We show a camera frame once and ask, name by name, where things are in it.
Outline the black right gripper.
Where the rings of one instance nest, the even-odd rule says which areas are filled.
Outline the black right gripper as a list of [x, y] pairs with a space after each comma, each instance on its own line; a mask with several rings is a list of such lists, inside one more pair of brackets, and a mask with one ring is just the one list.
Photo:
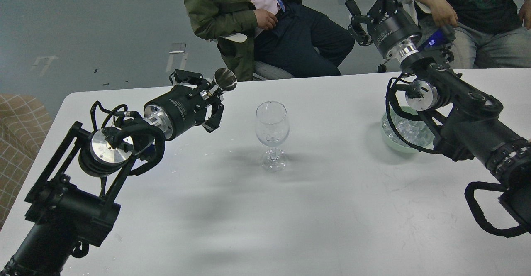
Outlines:
[[[419, 27], [403, 9], [405, 2], [409, 0], [376, 0], [363, 15], [354, 0], [347, 0], [351, 15], [347, 30], [360, 46], [374, 43], [383, 59], [405, 60], [419, 52], [421, 38]], [[367, 32], [362, 24], [367, 25]]]

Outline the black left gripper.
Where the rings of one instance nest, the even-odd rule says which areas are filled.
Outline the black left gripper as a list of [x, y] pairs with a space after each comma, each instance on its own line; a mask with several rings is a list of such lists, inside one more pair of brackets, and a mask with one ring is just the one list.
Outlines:
[[[171, 91], [145, 104], [144, 121], [160, 129], [167, 141], [197, 125], [208, 133], [217, 130], [224, 111], [223, 97], [214, 98], [206, 90], [210, 81], [200, 73], [182, 69], [175, 69], [168, 78]], [[206, 118], [208, 106], [211, 111]]]

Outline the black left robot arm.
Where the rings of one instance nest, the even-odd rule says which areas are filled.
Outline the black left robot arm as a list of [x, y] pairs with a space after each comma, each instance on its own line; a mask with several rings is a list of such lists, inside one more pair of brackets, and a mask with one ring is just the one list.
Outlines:
[[126, 104], [108, 110], [91, 106], [92, 131], [74, 122], [29, 190], [25, 219], [34, 223], [2, 276], [59, 276], [70, 258], [100, 247], [114, 227], [116, 197], [128, 176], [144, 174], [163, 159], [165, 143], [201, 125], [220, 127], [222, 95], [237, 78], [216, 70], [209, 81], [200, 73], [176, 69], [167, 93], [146, 102], [142, 113]]

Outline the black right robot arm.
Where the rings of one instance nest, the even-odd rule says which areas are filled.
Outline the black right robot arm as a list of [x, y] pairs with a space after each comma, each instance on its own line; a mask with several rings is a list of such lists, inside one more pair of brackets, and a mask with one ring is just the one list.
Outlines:
[[[449, 44], [454, 31], [445, 26], [419, 43], [417, 23], [403, 9], [409, 0], [376, 0], [363, 15], [354, 0], [345, 2], [351, 13], [348, 27], [359, 45], [374, 44], [385, 60], [397, 59], [402, 74], [391, 78], [385, 95], [386, 116], [394, 112], [423, 121], [434, 134], [433, 149], [408, 142], [418, 151], [442, 154], [457, 162], [478, 158], [497, 183], [469, 183], [465, 198], [478, 225], [489, 234], [515, 237], [531, 230], [530, 143], [498, 120], [502, 103], [472, 87], [449, 67]], [[499, 203], [518, 226], [497, 229], [484, 217], [474, 197], [478, 189], [498, 191]]]

